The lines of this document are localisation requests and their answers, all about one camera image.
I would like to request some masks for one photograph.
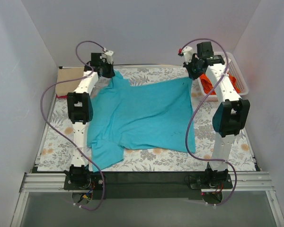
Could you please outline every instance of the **wire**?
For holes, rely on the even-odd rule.
[[[87,65],[88,67],[90,67],[90,65],[84,63],[82,61],[82,59],[78,56],[78,47],[83,44],[83,43],[93,43],[93,44],[96,44],[98,46],[100,46],[103,50],[104,50],[104,47],[101,46],[100,44],[94,42],[94,41],[83,41],[83,42],[80,42],[77,46],[76,46],[76,55],[79,59],[80,62],[82,62],[84,65]],[[60,81],[60,82],[57,82],[57,83],[54,83],[53,85],[49,86],[47,89],[45,89],[45,91],[42,93],[41,95],[41,99],[40,99],[40,109],[41,109],[41,114],[42,114],[42,117],[43,119],[45,120],[45,122],[48,124],[48,126],[50,126],[56,133],[58,133],[59,135],[61,135],[62,137],[64,137],[67,141],[69,141],[72,145],[75,146],[75,148],[81,153],[81,155],[83,157],[85,157],[91,164],[93,164],[99,171],[100,175],[101,175],[101,178],[102,178],[102,181],[103,181],[103,191],[102,191],[102,196],[101,196],[101,199],[100,199],[100,202],[98,203],[98,205],[95,207],[95,208],[90,208],[90,207],[86,207],[86,206],[82,206],[82,205],[79,205],[78,203],[74,203],[75,205],[77,206],[80,206],[84,209],[87,209],[87,210],[90,210],[90,211],[94,211],[94,210],[97,210],[102,202],[103,202],[103,199],[104,199],[104,195],[105,195],[105,179],[104,179],[104,176],[103,176],[103,173],[101,171],[101,169],[96,165],[96,163],[94,163],[90,158],[88,158],[83,152],[82,150],[71,140],[69,139],[68,137],[66,137],[65,135],[63,135],[63,133],[61,133],[59,130],[57,130],[46,118],[45,114],[44,114],[44,109],[43,109],[43,98],[46,94],[46,92],[52,88],[53,86],[56,86],[57,84],[61,84],[61,83],[65,83],[65,82],[71,82],[71,81],[76,81],[76,80],[82,80],[82,79],[85,79],[85,78],[88,78],[92,73],[94,72],[93,68],[91,67],[91,73],[88,74],[88,76],[86,77],[82,77],[82,78],[78,78],[78,79],[69,79],[69,80],[64,80],[64,81]]]
[[[219,44],[217,43],[216,41],[214,41],[213,39],[206,39],[206,38],[200,38],[200,39],[194,39],[194,40],[191,40],[189,41],[187,44],[185,44],[182,48],[181,48],[181,51],[187,46],[189,45],[190,43],[192,42],[195,42],[195,41],[199,41],[199,40],[208,40],[208,41],[211,41],[211,42],[214,42],[215,44],[217,44],[221,49],[222,51],[224,52],[224,55],[225,55],[225,58],[226,58],[226,67],[224,69],[224,72],[221,76],[221,78],[218,80],[218,82],[214,85],[214,87],[210,90],[210,92],[202,99],[202,101],[199,103],[199,105],[197,106],[197,108],[195,109],[192,117],[190,118],[190,121],[188,123],[188,126],[187,126],[187,130],[186,130],[186,134],[185,134],[185,146],[186,146],[186,150],[187,152],[195,159],[197,160],[200,160],[200,161],[206,161],[206,162],[211,162],[211,161],[218,161],[218,162],[225,162],[227,163],[228,165],[230,165],[230,167],[233,169],[233,172],[234,172],[234,175],[235,175],[235,183],[233,185],[233,188],[232,188],[232,191],[231,193],[229,194],[229,196],[221,203],[219,204],[209,204],[211,206],[219,206],[219,205],[222,205],[224,203],[226,203],[230,198],[231,196],[233,195],[235,189],[236,189],[236,186],[237,186],[237,181],[238,181],[238,178],[237,178],[237,172],[234,168],[234,166],[227,160],[224,160],[224,159],[219,159],[219,158],[213,158],[213,159],[207,159],[207,158],[200,158],[200,157],[197,157],[195,156],[190,150],[189,150],[189,147],[188,147],[188,133],[189,133],[189,129],[190,129],[190,126],[194,120],[194,117],[196,115],[196,113],[198,112],[198,110],[200,109],[200,106],[204,103],[204,101],[208,98],[208,96],[217,88],[217,86],[219,85],[219,83],[223,80],[224,76],[225,76],[225,73],[227,72],[227,69],[229,67],[229,60],[228,60],[228,56],[227,56],[227,53],[226,51],[224,50],[224,48]]]

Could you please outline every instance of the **purple cable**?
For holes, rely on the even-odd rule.
[[[78,56],[78,47],[79,47],[81,44],[83,44],[83,43],[94,43],[94,44],[97,44],[97,43],[96,43],[96,42],[93,42],[93,41],[83,41],[83,42],[79,43],[79,44],[77,45],[77,47],[76,47],[76,55],[77,55],[79,61],[82,62],[84,65],[87,65],[88,67],[90,67],[90,65],[84,63],[84,62],[82,61],[82,59]],[[93,72],[94,72],[94,70],[93,70],[93,68],[91,68],[91,73],[90,73],[88,76],[90,76]],[[65,82],[71,82],[71,81],[76,81],[76,80],[81,80],[81,79],[85,79],[85,78],[88,78],[88,76],[86,76],[86,77],[81,77],[81,78],[78,78],[78,79],[69,79],[69,80],[60,81],[60,82],[54,83],[53,85],[49,86],[49,87],[43,92],[43,94],[41,95],[40,109],[41,109],[42,117],[43,117],[43,119],[45,120],[45,122],[46,122],[55,132],[57,132],[59,135],[61,135],[62,137],[64,137],[64,138],[65,138],[67,141],[69,141],[72,145],[74,145],[75,148],[81,153],[81,155],[82,155],[83,157],[85,157],[91,164],[93,164],[93,165],[99,170],[99,173],[100,173],[101,178],[102,178],[102,181],[103,181],[103,191],[102,191],[102,196],[101,196],[101,200],[100,200],[99,204],[98,204],[95,208],[90,208],[90,207],[86,207],[86,206],[82,206],[82,205],[80,206],[80,204],[75,203],[77,206],[80,206],[80,207],[82,207],[82,208],[84,208],[84,209],[87,209],[87,210],[90,210],[90,211],[94,211],[94,210],[97,210],[97,209],[101,206],[101,204],[102,204],[102,202],[103,202],[103,199],[104,199],[104,195],[105,195],[105,179],[104,179],[104,176],[103,176],[103,173],[102,173],[101,169],[100,169],[90,158],[88,158],[88,157],[82,152],[82,150],[81,150],[71,139],[69,139],[68,137],[66,137],[65,135],[63,135],[63,134],[62,134],[61,132],[59,132],[54,126],[52,126],[52,124],[47,120],[47,118],[46,118],[46,116],[45,116],[45,114],[44,114],[44,110],[43,110],[43,98],[44,98],[46,92],[47,92],[50,88],[52,88],[53,86],[56,86],[57,84],[61,84],[61,83],[65,83]]]
[[[187,126],[187,130],[186,130],[186,134],[185,134],[185,146],[186,146],[187,152],[188,152],[193,158],[195,158],[195,159],[197,159],[197,160],[200,160],[200,161],[207,161],[207,162],[209,162],[209,161],[225,162],[225,163],[227,163],[228,165],[230,165],[231,168],[233,169],[233,172],[234,172],[234,175],[235,175],[235,183],[234,183],[234,185],[233,185],[232,191],[231,191],[231,193],[229,194],[229,196],[228,196],[224,201],[222,201],[221,203],[216,204],[216,206],[220,206],[220,205],[226,203],[226,202],[231,198],[231,196],[233,195],[233,193],[234,193],[234,191],[235,191],[235,189],[236,189],[236,186],[237,186],[237,181],[238,181],[237,172],[236,172],[234,166],[233,166],[229,161],[227,161],[227,160],[219,159],[219,158],[207,159],[207,158],[200,158],[200,157],[195,156],[195,155],[189,150],[189,147],[188,147],[188,133],[189,133],[189,129],[190,129],[191,123],[193,122],[196,113],[197,113],[198,110],[200,109],[200,106],[201,106],[201,105],[203,104],[203,102],[208,98],[208,96],[216,89],[216,87],[219,85],[219,83],[223,80],[223,78],[224,78],[224,76],[225,76],[224,74],[227,72],[227,69],[228,69],[228,66],[229,66],[229,60],[228,60],[228,56],[227,56],[227,53],[226,53],[226,51],[224,50],[224,48],[223,48],[219,43],[217,43],[216,41],[214,41],[214,40],[212,40],[212,39],[205,39],[205,38],[194,39],[194,40],[188,42],[187,44],[185,44],[185,45],[181,48],[181,50],[183,50],[184,47],[186,47],[186,46],[189,45],[190,43],[192,43],[192,42],[194,42],[194,41],[199,41],[199,40],[208,40],[208,41],[211,41],[211,42],[216,43],[216,44],[222,49],[222,51],[224,52],[224,55],[225,55],[225,58],[226,58],[226,67],[225,67],[225,70],[224,70],[223,75],[221,76],[221,78],[220,78],[220,79],[218,80],[218,82],[214,85],[214,87],[210,90],[210,92],[202,99],[202,101],[199,103],[199,105],[198,105],[197,108],[195,109],[195,111],[194,111],[192,117],[190,118],[190,121],[189,121],[188,126]]]

